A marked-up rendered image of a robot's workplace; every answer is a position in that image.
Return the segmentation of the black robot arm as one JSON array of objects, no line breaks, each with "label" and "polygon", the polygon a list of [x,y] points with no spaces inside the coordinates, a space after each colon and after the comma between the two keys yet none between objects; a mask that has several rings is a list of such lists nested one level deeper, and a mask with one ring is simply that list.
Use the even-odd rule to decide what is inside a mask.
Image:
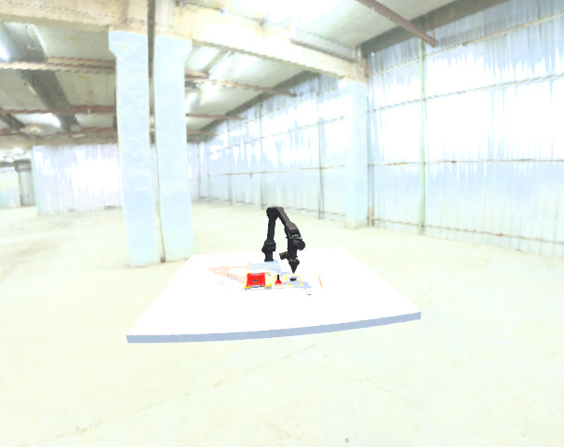
[{"label": "black robot arm", "polygon": [[[291,222],[288,215],[284,212],[283,207],[268,207],[266,210],[266,215],[268,217],[268,230],[267,239],[265,239],[262,246],[262,253],[264,253],[264,262],[273,262],[273,252],[275,252],[276,243],[274,241],[275,237],[275,221],[279,217],[280,221],[284,225],[284,231],[286,239],[288,241],[288,248],[294,248],[299,251],[303,251],[305,248],[305,242],[302,241],[301,233],[298,226]],[[297,235],[297,236],[296,236]],[[290,252],[284,251],[279,253],[280,260],[291,259]]]}]

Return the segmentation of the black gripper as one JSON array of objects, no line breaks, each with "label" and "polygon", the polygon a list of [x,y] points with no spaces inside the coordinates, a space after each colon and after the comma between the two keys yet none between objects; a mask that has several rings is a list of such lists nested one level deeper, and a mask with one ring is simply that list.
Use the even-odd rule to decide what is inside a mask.
[{"label": "black gripper", "polygon": [[299,259],[296,259],[296,258],[298,258],[298,255],[297,255],[298,250],[296,250],[294,248],[287,248],[287,250],[288,250],[288,252],[290,252],[290,257],[291,257],[291,259],[288,258],[287,260],[289,261],[289,265],[290,265],[292,274],[295,274],[298,265],[300,265]]}]

